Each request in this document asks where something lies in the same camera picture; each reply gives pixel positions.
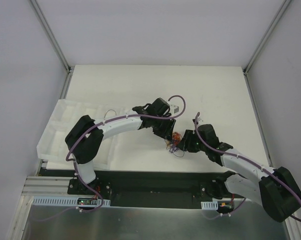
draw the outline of divided storage box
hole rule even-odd
[[[73,163],[65,160],[69,151],[65,143],[65,137],[76,122],[84,115],[89,115],[95,120],[102,120],[104,117],[121,115],[124,112],[123,107],[60,99],[37,145],[38,158],[47,160],[47,169],[54,169],[60,165],[63,165],[64,169],[74,169]],[[102,141],[98,154],[93,159],[95,169],[110,169],[110,161],[113,157],[116,142],[117,136]]]

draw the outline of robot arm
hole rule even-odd
[[[78,139],[97,123],[103,123],[98,127],[94,127],[72,151],[77,162],[78,173],[84,183],[92,189],[96,188],[93,159],[97,155],[103,140],[123,132],[143,128],[152,128],[155,135],[163,139],[172,140],[176,120],[165,118],[174,115],[178,111],[179,108],[177,106],[164,101],[162,98],[157,98],[152,104],[148,103],[145,106],[133,107],[132,110],[124,115],[110,119],[94,120],[88,115],[81,117],[65,138],[68,149],[71,149]],[[283,186],[258,168],[258,164],[255,161],[250,159],[252,163],[255,163],[254,165],[242,158],[238,158],[240,153],[236,149],[225,142],[220,142],[212,125],[204,124],[200,119],[196,119],[196,121],[198,134],[208,144],[208,147],[203,144],[194,130],[186,130],[177,147],[190,153],[205,152],[212,162],[235,171],[227,171],[217,178],[216,181],[212,182],[205,191],[209,196],[221,199],[223,196],[233,193],[247,197],[263,206],[268,215],[278,222],[284,221],[301,207]],[[212,150],[209,146],[224,154]],[[301,199],[301,191],[286,168],[275,169],[270,166],[264,166],[263,169],[283,181]]]

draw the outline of wall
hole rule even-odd
[[[242,66],[283,0],[38,0],[71,65]]]
[[[26,0],[0,1],[0,240],[66,77]]]
[[[271,159],[301,187],[301,0],[293,1],[248,79]]]

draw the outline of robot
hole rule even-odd
[[[69,153],[67,161],[74,161],[78,176],[78,188],[82,193],[109,198],[110,195],[96,192],[98,178],[93,168],[93,159],[98,154],[101,142],[114,135],[152,128],[159,138],[171,141],[179,107],[157,98],[153,103],[135,106],[121,116],[104,119],[91,119],[82,116],[65,138]],[[205,190],[214,199],[222,199],[231,193],[243,196],[261,205],[275,221],[283,222],[301,207],[301,190],[290,171],[284,167],[261,166],[254,160],[242,155],[228,143],[221,142],[211,124],[205,124],[199,113],[192,120],[194,129],[187,129],[177,148],[184,152],[204,152],[208,159],[227,171],[213,181]]]

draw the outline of white table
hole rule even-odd
[[[172,95],[186,99],[186,111],[174,130],[194,129],[192,119],[212,124],[219,140],[263,165],[267,157],[246,82],[240,67],[77,65],[66,99],[131,109]],[[174,99],[182,108],[182,101]],[[224,172],[205,153],[176,157],[151,128],[119,135],[111,170],[163,172]]]

